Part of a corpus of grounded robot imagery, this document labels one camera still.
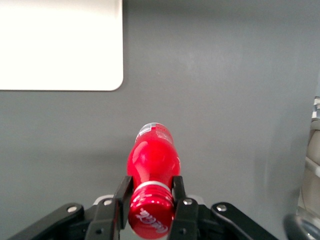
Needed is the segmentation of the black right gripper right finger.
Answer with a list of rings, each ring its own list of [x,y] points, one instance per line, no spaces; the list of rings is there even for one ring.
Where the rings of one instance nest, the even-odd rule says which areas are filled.
[[[207,207],[188,197],[182,176],[172,179],[175,216],[168,240],[275,240],[276,237],[228,202]]]

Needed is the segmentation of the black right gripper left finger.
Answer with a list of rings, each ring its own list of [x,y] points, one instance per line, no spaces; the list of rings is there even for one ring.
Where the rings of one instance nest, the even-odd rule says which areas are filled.
[[[133,178],[125,176],[112,196],[100,196],[93,205],[64,204],[30,226],[11,236],[11,240],[119,240],[126,226]]]

